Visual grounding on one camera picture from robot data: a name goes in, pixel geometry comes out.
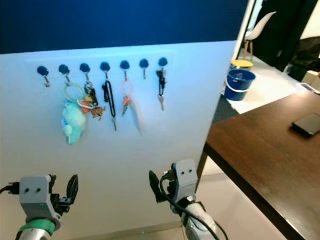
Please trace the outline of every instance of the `blue bucket with handle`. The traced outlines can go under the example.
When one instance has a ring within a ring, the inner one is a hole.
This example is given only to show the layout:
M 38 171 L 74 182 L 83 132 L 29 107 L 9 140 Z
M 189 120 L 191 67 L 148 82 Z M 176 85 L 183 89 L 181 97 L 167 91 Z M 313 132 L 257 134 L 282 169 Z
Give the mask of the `blue bucket with handle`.
M 225 78 L 225 98 L 233 101 L 241 101 L 246 96 L 255 78 L 256 75 L 247 70 L 234 69 L 229 71 Z

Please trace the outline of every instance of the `pink key ring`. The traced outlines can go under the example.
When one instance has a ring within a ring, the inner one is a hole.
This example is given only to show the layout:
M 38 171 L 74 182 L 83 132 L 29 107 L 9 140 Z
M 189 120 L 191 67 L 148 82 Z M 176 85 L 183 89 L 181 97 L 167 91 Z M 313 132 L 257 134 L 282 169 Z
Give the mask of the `pink key ring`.
M 126 93 L 126 83 L 129 86 L 128 93 Z M 129 98 L 131 97 L 131 94 L 133 91 L 133 86 L 132 86 L 132 83 L 129 79 L 126 79 L 121 83 L 121 91 L 122 91 L 123 96 L 129 97 Z

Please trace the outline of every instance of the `yellow stool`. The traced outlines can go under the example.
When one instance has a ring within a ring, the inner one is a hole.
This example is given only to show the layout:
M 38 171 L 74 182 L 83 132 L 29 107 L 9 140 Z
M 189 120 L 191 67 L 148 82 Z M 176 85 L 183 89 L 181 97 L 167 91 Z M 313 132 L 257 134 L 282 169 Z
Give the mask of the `yellow stool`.
M 247 60 L 237 59 L 232 60 L 231 62 L 231 69 L 244 69 L 250 71 L 250 69 L 253 67 L 253 63 Z

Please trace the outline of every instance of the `wooden table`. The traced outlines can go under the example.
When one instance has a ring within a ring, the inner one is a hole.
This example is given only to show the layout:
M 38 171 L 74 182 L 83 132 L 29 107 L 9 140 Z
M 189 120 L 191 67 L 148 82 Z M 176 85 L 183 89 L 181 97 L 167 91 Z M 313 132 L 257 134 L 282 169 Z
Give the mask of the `wooden table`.
M 320 134 L 290 129 L 313 112 L 319 95 L 293 94 L 212 125 L 203 150 L 289 240 L 320 239 Z

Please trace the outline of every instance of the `key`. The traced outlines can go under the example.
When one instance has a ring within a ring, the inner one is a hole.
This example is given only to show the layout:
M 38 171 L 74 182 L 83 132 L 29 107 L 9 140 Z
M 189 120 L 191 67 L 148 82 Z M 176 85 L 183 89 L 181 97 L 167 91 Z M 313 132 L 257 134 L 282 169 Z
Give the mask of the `key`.
M 112 118 L 112 122 L 113 122 L 114 130 L 117 131 L 116 117 Z
M 165 110 L 165 97 L 163 95 L 158 95 L 159 102 L 161 103 L 162 111 Z
M 128 105 L 130 104 L 130 98 L 125 96 L 122 102 L 123 105 L 123 111 L 121 117 L 123 117 L 128 109 Z

